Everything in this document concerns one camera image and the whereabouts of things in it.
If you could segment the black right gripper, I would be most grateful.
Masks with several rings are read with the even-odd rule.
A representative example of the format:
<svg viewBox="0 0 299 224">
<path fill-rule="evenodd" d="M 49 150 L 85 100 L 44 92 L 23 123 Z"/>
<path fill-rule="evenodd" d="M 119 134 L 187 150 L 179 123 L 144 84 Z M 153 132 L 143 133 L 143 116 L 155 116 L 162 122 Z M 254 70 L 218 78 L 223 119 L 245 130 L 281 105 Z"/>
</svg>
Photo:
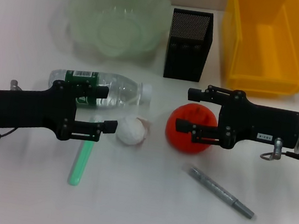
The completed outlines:
<svg viewBox="0 0 299 224">
<path fill-rule="evenodd" d="M 177 132 L 191 134 L 191 142 L 231 149 L 243 140 L 293 149 L 299 137 L 299 112 L 256 105 L 245 92 L 209 85 L 205 90 L 189 88 L 188 100 L 221 105 L 218 127 L 176 119 Z"/>
</svg>

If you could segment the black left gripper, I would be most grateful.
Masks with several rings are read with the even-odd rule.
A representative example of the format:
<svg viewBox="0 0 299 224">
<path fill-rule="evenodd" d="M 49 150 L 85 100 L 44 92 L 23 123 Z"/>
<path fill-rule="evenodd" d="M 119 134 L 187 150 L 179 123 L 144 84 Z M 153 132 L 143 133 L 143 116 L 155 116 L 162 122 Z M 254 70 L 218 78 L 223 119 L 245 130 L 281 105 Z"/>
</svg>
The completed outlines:
<svg viewBox="0 0 299 224">
<path fill-rule="evenodd" d="M 118 122 L 75 121 L 76 103 L 96 106 L 109 88 L 91 81 L 55 81 L 43 91 L 0 90 L 1 128 L 47 128 L 57 139 L 98 142 L 101 134 L 114 134 Z"/>
</svg>

